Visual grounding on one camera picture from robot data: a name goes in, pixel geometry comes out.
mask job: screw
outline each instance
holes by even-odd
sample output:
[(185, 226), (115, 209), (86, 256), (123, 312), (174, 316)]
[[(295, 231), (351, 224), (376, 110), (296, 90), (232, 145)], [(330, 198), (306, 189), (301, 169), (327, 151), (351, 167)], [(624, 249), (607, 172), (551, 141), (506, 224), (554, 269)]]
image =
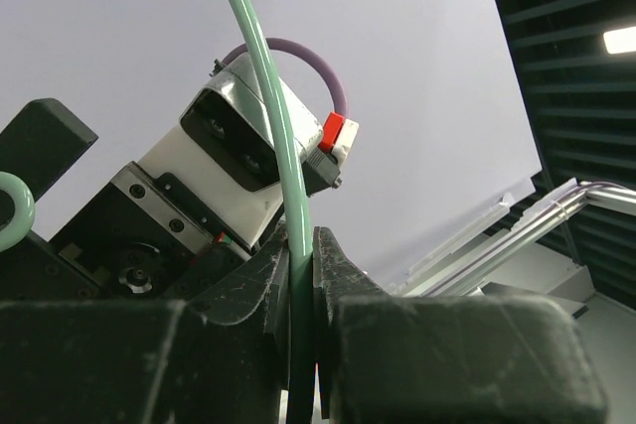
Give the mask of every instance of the screw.
[(253, 174), (260, 174), (260, 165), (248, 154), (243, 154), (242, 161)]
[(146, 190), (140, 184), (133, 184), (128, 191), (135, 199), (141, 199), (146, 195)]
[(126, 278), (128, 279), (128, 283), (132, 285), (145, 285), (148, 283), (148, 274), (141, 268), (128, 270)]
[(172, 220), (170, 220), (168, 226), (170, 227), (170, 230), (177, 233), (181, 232), (184, 229), (183, 223), (177, 218), (173, 218)]
[(78, 298), (90, 298), (92, 293), (87, 288), (80, 288), (78, 290)]
[(217, 138), (224, 139), (226, 137), (226, 130), (219, 121), (214, 118), (210, 118), (208, 120), (208, 124), (210, 125), (210, 129), (212, 130), (212, 134), (215, 135)]
[(55, 277), (56, 275), (60, 274), (60, 267), (58, 265), (50, 263), (49, 265), (44, 267), (44, 271), (47, 275), (51, 275), (52, 277)]

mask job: black plastic part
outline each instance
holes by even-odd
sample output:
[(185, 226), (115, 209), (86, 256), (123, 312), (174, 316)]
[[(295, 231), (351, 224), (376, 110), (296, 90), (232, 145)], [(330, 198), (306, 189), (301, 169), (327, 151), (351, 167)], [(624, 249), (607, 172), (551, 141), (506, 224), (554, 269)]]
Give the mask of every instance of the black plastic part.
[(337, 360), (332, 336), (336, 305), (341, 298), (349, 295), (386, 296), (386, 293), (347, 258), (329, 228), (314, 228), (313, 248), (316, 359), (320, 376), (320, 407), (322, 417), (327, 419)]
[(0, 300), (81, 300), (98, 295), (95, 284), (35, 232), (0, 252)]
[(336, 159), (316, 148), (302, 164), (307, 196), (313, 196), (325, 189), (333, 188), (340, 177)]
[(187, 215), (192, 221), (197, 222), (200, 227), (207, 230), (212, 236), (216, 237), (224, 233), (231, 240), (240, 245), (243, 250), (251, 253), (249, 245), (216, 215), (214, 211), (208, 208), (203, 201), (190, 191), (185, 184), (179, 181), (174, 174), (162, 174), (159, 179), (155, 181), (155, 185), (182, 213)]
[(278, 208), (278, 211), (276, 211), (274, 217), (271, 218), (262, 235), (258, 238), (258, 246), (262, 247), (271, 238), (271, 235), (276, 231), (280, 218), (284, 213), (285, 208), (283, 206)]
[(504, 285), (501, 283), (489, 282), (486, 285), (481, 285), (479, 288), (481, 289), (482, 294), (486, 296), (544, 297), (545, 299), (553, 302), (558, 307), (563, 308), (564, 311), (570, 313), (574, 318), (581, 317), (589, 310), (587, 308), (587, 305), (585, 305), (582, 302), (575, 302), (573, 300), (568, 300), (566, 298), (557, 297), (554, 295), (544, 295), (541, 293), (533, 292), (531, 290), (526, 290), (524, 288), (513, 287), (511, 285)]
[(181, 126), (246, 190), (259, 191), (278, 182), (273, 148), (216, 92), (201, 91)]
[(71, 246), (75, 258), (93, 277), (106, 277), (104, 293), (129, 296), (118, 274), (123, 268), (141, 268), (153, 289), (144, 297), (160, 296), (189, 267), (194, 254), (113, 184), (107, 184), (52, 239), (63, 256)]
[(207, 384), (198, 408), (176, 422), (273, 424), (286, 385), (286, 233), (279, 230), (262, 250), (190, 302), (205, 316), (209, 345), (191, 354)]
[(195, 258), (186, 273), (163, 294), (164, 298), (190, 300), (216, 285), (244, 263), (226, 243), (216, 243)]
[(334, 315), (341, 424), (601, 424), (575, 322), (540, 298), (347, 297)]
[[(0, 171), (22, 179), (39, 199), (97, 140), (97, 135), (56, 99), (29, 102), (0, 132)], [(0, 223), (13, 216), (0, 195)]]
[(183, 302), (5, 303), (0, 328), (0, 422), (199, 422), (174, 420), (205, 387), (204, 323)]

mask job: red clip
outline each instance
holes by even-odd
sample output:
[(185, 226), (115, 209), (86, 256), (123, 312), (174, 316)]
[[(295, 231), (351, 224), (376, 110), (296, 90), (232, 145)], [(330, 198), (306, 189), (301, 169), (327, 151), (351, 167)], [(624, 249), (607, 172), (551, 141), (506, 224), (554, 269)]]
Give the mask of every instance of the red clip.
[(329, 113), (329, 117), (327, 118), (327, 121), (325, 121), (325, 126), (322, 128), (322, 141), (320, 141), (320, 144), (318, 145), (322, 152), (331, 153), (344, 124), (345, 117), (342, 114)]

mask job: green cable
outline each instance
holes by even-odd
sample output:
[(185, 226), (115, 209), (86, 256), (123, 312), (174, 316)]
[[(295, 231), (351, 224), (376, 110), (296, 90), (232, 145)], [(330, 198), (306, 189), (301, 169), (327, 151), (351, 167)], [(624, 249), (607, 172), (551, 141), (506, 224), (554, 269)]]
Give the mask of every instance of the green cable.
[(13, 247), (31, 230), (36, 218), (36, 202), (29, 186), (17, 176), (0, 172), (0, 191), (9, 195), (15, 212), (0, 231), (0, 252)]
[(310, 422), (315, 352), (309, 205), (289, 112), (265, 35), (249, 0), (229, 1), (247, 44), (269, 116), (289, 233), (291, 362), (287, 422)]

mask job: purple cable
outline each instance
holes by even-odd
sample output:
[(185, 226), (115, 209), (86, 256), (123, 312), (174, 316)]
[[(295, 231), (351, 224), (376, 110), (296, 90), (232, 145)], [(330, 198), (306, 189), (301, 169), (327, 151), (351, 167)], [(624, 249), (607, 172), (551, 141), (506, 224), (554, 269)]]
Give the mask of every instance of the purple cable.
[[(278, 50), (280, 52), (293, 55), (315, 69), (327, 84), (327, 88), (329, 88), (331, 99), (334, 102), (334, 111), (343, 115), (345, 118), (349, 117), (349, 103), (347, 102), (345, 89), (343, 88), (342, 83), (338, 80), (336, 73), (331, 67), (329, 67), (329, 64), (327, 64), (322, 57), (312, 52), (307, 47), (297, 44), (296, 42), (292, 42), (291, 40), (269, 38), (267, 39), (267, 44), (271, 50)], [(229, 65), (239, 55), (246, 52), (246, 44), (236, 47), (226, 55), (223, 59), (223, 64)]]

